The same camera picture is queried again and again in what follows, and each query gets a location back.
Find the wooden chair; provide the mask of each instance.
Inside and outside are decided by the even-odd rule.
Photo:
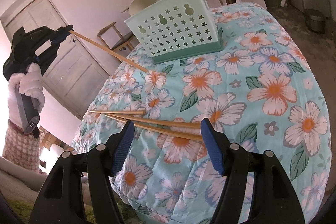
[[[97,37],[99,37],[99,39],[102,41],[105,47],[107,47],[108,49],[114,52],[121,51],[123,48],[126,49],[125,47],[129,48],[130,51],[134,50],[134,47],[131,44],[131,40],[133,39],[134,34],[132,32],[129,32],[127,35],[122,36],[122,34],[117,30],[117,28],[114,25],[115,25],[115,22],[101,29],[98,32]],[[109,45],[107,45],[107,43],[101,37],[110,28],[113,28],[114,31],[117,33],[117,35],[120,37],[120,40],[112,48],[110,48]]]

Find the mint green plastic basket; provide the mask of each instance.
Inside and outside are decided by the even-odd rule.
[[[125,23],[154,64],[223,49],[205,0],[160,0]]]

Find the wooden door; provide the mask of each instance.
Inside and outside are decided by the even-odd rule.
[[[49,0],[35,0],[7,24],[10,41],[22,26],[29,32],[42,26],[56,30],[66,24]],[[78,38],[70,35],[43,75],[43,86],[66,109],[82,118],[108,77]]]

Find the screw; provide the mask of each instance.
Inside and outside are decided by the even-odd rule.
[[[237,143],[232,143],[232,144],[230,144],[230,148],[231,148],[232,150],[238,150],[238,149],[239,149],[239,144],[237,144]]]
[[[69,151],[65,151],[62,153],[62,158],[67,158],[70,156],[70,152]]]
[[[267,157],[269,157],[269,158],[272,158],[274,156],[274,153],[272,151],[270,151],[270,150],[267,150],[266,153],[265,153],[265,155]]]
[[[105,148],[106,148],[106,145],[104,145],[103,143],[97,145],[97,147],[96,147],[96,149],[97,149],[98,151],[103,151]]]

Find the bed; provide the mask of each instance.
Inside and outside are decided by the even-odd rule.
[[[153,65],[138,45],[129,58],[149,72],[122,63],[89,110],[146,109],[146,118],[186,122],[208,117],[216,131],[246,150],[274,151],[308,223],[321,204],[331,163],[329,115],[318,83],[300,49],[261,6],[233,4],[211,12],[223,51]],[[87,112],[73,147],[87,152],[122,126]],[[203,143],[139,128],[123,170],[111,180],[146,223],[190,224],[210,222],[225,181]],[[252,185],[253,173],[240,222],[248,218]]]

